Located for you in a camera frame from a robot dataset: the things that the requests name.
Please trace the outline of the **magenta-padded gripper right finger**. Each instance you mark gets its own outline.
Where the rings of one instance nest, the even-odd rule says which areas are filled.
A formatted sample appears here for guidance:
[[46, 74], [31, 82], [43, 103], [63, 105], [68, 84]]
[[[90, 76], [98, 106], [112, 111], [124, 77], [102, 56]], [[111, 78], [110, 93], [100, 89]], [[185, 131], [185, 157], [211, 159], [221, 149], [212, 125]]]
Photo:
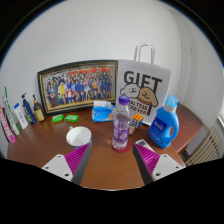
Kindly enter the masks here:
[[168, 154], [158, 155], [137, 143], [133, 144], [133, 154], [145, 185], [183, 169]]

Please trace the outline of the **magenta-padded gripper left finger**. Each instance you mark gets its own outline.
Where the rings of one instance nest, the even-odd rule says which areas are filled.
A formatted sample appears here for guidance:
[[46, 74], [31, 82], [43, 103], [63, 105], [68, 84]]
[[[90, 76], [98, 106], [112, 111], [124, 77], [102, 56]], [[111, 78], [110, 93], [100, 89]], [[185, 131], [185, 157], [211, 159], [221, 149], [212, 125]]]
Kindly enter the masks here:
[[80, 185], [91, 155], [91, 149], [92, 146], [88, 143], [66, 155], [57, 154], [42, 169]]

